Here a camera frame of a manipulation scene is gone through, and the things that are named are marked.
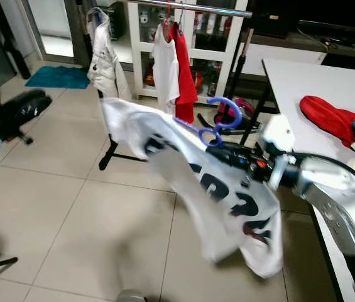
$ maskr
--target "blue bath mat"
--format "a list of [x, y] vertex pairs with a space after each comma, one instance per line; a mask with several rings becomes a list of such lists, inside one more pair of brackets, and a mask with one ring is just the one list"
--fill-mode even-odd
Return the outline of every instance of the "blue bath mat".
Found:
[[85, 89], [88, 84], [87, 74], [78, 68], [43, 66], [25, 86]]

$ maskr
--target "white table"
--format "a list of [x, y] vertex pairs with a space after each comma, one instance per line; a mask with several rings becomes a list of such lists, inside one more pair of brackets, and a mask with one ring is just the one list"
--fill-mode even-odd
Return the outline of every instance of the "white table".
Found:
[[[272, 59], [264, 59], [263, 64], [279, 111], [288, 118], [294, 132], [293, 149], [326, 155], [345, 163], [354, 157], [355, 153], [338, 138], [306, 119], [299, 103], [304, 96], [318, 96], [337, 108], [355, 112], [355, 70]], [[315, 208], [314, 211], [343, 300], [355, 302], [352, 277], [343, 255], [324, 219]]]

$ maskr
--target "white puffer jacket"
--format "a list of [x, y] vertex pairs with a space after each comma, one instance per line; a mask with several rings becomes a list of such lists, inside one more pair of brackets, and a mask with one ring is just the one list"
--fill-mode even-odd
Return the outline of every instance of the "white puffer jacket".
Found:
[[90, 32], [93, 44], [92, 62], [89, 66], [88, 78], [105, 96], [112, 96], [131, 101], [131, 92], [123, 69], [113, 50], [109, 32], [109, 17], [99, 8], [92, 8], [87, 13], [87, 29], [90, 31], [93, 20], [102, 21], [95, 33]]

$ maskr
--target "metal rail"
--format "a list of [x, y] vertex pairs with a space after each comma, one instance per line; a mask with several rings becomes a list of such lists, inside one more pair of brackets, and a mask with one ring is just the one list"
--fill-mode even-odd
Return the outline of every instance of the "metal rail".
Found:
[[187, 4], [183, 2], [166, 2], [160, 0], [119, 0], [120, 2], [131, 2], [131, 3], [139, 3], [145, 5], [153, 5], [153, 6], [171, 6], [172, 8], [177, 9], [187, 9], [189, 11], [206, 11], [215, 14], [221, 14], [224, 16], [236, 16], [243, 18], [251, 18], [253, 13], [250, 11], [238, 11], [235, 9], [225, 9], [225, 8], [215, 8], [213, 6], [204, 6], [204, 5], [195, 5], [195, 4]]

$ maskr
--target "wall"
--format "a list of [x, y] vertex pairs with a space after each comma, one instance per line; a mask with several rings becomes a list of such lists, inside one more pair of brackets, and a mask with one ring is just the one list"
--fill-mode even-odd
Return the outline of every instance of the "wall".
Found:
[[25, 57], [33, 50], [32, 39], [24, 23], [17, 0], [0, 0], [1, 6], [6, 14], [9, 26], [14, 33], [19, 51]]
[[63, 0], [28, 0], [41, 35], [71, 39]]

